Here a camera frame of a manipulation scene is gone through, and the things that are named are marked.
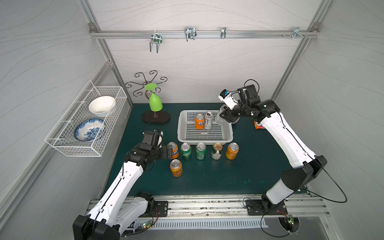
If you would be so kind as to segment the green gold-top can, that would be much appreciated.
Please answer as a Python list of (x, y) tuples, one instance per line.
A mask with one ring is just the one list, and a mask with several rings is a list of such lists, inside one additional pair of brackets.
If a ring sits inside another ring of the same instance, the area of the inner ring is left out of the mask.
[(214, 160), (219, 160), (222, 156), (223, 145), (221, 143), (215, 143), (212, 147), (211, 157)]

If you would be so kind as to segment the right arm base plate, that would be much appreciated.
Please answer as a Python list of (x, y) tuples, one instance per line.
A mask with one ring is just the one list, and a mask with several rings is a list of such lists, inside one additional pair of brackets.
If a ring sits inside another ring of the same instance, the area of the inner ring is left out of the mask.
[(288, 215), (285, 203), (282, 201), (277, 205), (271, 204), (267, 200), (246, 199), (243, 202), (249, 216), (268, 215)]

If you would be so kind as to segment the orange yellow drink can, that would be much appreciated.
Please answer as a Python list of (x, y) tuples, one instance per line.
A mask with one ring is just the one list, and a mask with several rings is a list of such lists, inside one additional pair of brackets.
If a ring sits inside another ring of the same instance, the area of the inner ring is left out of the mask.
[(240, 148), (237, 143), (230, 143), (226, 151), (226, 158), (228, 160), (234, 160), (239, 152)]

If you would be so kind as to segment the orange Fanta can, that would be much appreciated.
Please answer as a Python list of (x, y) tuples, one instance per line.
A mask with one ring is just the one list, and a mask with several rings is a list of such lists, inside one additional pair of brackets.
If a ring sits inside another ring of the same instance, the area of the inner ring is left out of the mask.
[(169, 142), (168, 145), (172, 145), (173, 146), (173, 152), (172, 152), (172, 159), (177, 159), (179, 157), (179, 147), (177, 145), (177, 143), (175, 142)]

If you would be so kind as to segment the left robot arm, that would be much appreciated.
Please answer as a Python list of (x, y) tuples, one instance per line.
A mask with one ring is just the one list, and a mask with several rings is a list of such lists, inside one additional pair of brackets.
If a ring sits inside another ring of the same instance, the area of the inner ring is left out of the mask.
[(172, 150), (166, 146), (143, 152), (132, 149), (128, 160), (123, 163), (120, 173), (103, 197), (85, 216), (79, 215), (73, 223), (75, 240), (119, 240), (121, 237), (145, 231), (146, 227), (129, 230), (140, 216), (158, 216), (154, 196), (139, 192), (124, 208), (128, 193), (144, 173), (145, 163), (151, 160), (172, 158)]

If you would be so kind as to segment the green soda can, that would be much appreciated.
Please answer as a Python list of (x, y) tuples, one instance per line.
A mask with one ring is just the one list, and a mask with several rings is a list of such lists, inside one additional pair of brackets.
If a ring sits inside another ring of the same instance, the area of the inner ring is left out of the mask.
[(181, 154), (183, 160), (189, 160), (192, 156), (192, 149), (188, 143), (183, 143), (181, 145)]

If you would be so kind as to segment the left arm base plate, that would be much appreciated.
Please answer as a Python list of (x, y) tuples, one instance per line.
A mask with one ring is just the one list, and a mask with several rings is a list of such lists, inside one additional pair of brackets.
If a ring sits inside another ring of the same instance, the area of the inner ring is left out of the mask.
[(168, 216), (169, 202), (168, 201), (155, 201), (149, 202), (147, 213), (152, 217), (165, 218)]

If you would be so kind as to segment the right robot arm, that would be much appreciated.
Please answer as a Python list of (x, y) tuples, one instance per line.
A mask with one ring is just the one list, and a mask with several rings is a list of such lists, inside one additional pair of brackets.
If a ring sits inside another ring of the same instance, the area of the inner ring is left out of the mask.
[(315, 179), (328, 163), (324, 156), (311, 151), (289, 126), (280, 108), (272, 101), (240, 103), (226, 101), (227, 107), (221, 118), (232, 123), (238, 117), (251, 117), (266, 129), (285, 153), (292, 169), (282, 173), (281, 178), (262, 196), (264, 212), (279, 205), (300, 187)]

